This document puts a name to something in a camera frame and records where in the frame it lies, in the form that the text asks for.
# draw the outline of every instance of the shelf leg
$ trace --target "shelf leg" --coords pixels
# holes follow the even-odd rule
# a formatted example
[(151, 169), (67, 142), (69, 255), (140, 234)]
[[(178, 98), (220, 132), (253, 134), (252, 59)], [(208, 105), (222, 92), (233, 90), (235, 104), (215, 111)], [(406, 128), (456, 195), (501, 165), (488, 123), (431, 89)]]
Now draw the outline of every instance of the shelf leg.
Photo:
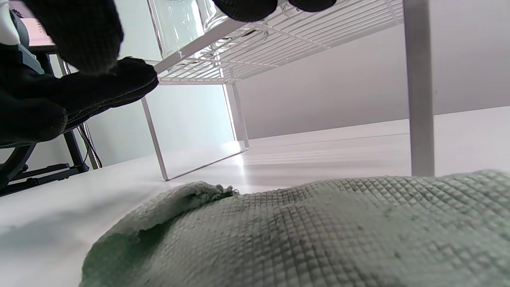
[(241, 100), (239, 99), (237, 84), (226, 84), (223, 87), (227, 96), (227, 105), (231, 116), (234, 140), (240, 143), (244, 142), (244, 147), (241, 147), (242, 150), (249, 149), (248, 133), (244, 123), (244, 115), (241, 108)]
[(141, 100), (143, 111), (145, 113), (145, 118), (147, 119), (147, 124), (149, 125), (150, 136), (152, 137), (152, 143), (154, 144), (154, 149), (156, 151), (156, 156), (158, 158), (158, 163), (160, 165), (161, 175), (164, 180), (170, 180), (168, 177), (168, 173), (166, 172), (165, 161), (163, 160), (163, 154), (161, 153), (161, 148), (159, 145), (158, 137), (156, 136), (156, 130), (154, 129), (154, 123), (152, 122), (152, 116), (150, 116), (149, 103), (145, 97)]
[(413, 176), (434, 176), (429, 0), (403, 0)]

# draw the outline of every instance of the chair leg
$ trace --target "chair leg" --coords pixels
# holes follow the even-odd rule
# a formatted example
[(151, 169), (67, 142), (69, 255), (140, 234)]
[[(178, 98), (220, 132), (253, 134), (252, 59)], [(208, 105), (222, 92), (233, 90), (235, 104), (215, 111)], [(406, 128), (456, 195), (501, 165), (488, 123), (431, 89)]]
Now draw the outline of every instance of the chair leg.
[(9, 181), (23, 168), (34, 148), (35, 143), (15, 148), (6, 162), (0, 166), (0, 190), (6, 187)]

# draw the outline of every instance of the white wire shelf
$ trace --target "white wire shelf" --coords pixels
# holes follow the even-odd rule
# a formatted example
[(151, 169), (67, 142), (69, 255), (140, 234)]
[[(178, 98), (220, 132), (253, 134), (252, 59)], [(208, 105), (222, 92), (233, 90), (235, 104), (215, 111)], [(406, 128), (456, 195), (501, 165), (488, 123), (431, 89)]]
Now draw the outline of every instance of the white wire shelf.
[(235, 83), (403, 23), (402, 0), (350, 0), (319, 13), (228, 19), (155, 65), (161, 85)]

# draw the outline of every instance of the black glove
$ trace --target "black glove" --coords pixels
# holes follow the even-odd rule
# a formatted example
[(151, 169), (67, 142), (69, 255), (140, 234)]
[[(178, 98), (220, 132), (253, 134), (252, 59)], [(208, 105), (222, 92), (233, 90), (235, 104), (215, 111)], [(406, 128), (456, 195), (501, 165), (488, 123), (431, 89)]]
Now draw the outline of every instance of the black glove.
[[(278, 0), (213, 0), (228, 17), (241, 22), (260, 21), (276, 10)], [(336, 0), (289, 0), (307, 12), (319, 12), (333, 6)]]
[(62, 59), (82, 73), (108, 73), (124, 33), (113, 0), (23, 0), (57, 45)]
[(51, 140), (94, 115), (141, 99), (157, 85), (154, 67), (134, 58), (118, 61), (106, 75), (78, 72), (60, 79), (22, 64), (0, 65), (0, 147)]

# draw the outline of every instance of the microfiber towel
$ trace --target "microfiber towel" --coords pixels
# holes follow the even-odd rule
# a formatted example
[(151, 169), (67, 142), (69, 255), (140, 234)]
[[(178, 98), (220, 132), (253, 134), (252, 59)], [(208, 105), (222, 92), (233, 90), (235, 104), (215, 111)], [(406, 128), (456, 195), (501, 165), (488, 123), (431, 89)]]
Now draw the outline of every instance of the microfiber towel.
[(120, 220), (80, 287), (510, 286), (510, 175), (317, 181), (257, 194), (203, 182)]

